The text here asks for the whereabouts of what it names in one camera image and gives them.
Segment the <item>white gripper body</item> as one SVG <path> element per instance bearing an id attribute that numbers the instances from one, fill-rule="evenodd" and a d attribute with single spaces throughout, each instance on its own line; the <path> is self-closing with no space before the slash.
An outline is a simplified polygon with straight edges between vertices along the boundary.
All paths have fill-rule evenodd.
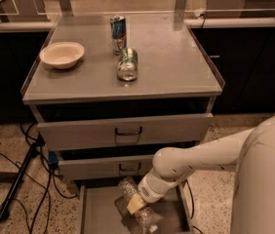
<path id="1" fill-rule="evenodd" d="M 177 183 L 173 180 L 163 179 L 157 174 L 148 173 L 139 182 L 137 189 L 146 203 L 155 203 L 162 199 L 176 185 Z"/>

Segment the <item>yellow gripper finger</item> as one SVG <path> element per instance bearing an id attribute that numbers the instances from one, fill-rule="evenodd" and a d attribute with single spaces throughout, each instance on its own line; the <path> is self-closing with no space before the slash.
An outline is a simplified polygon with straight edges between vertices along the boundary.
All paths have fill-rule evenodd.
<path id="1" fill-rule="evenodd" d="M 143 208 L 146 205 L 143 198 L 138 194 L 134 194 L 132 198 L 130 199 L 127 209 L 131 215 L 139 211 L 141 208 Z"/>

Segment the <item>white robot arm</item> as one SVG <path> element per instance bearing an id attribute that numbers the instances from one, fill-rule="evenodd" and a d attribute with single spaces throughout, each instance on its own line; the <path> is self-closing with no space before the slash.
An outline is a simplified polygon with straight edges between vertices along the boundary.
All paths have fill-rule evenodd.
<path id="1" fill-rule="evenodd" d="M 275 116 L 235 135 L 158 150 L 129 200 L 129 212 L 160 200 L 198 170 L 235 173 L 231 234 L 275 234 Z"/>

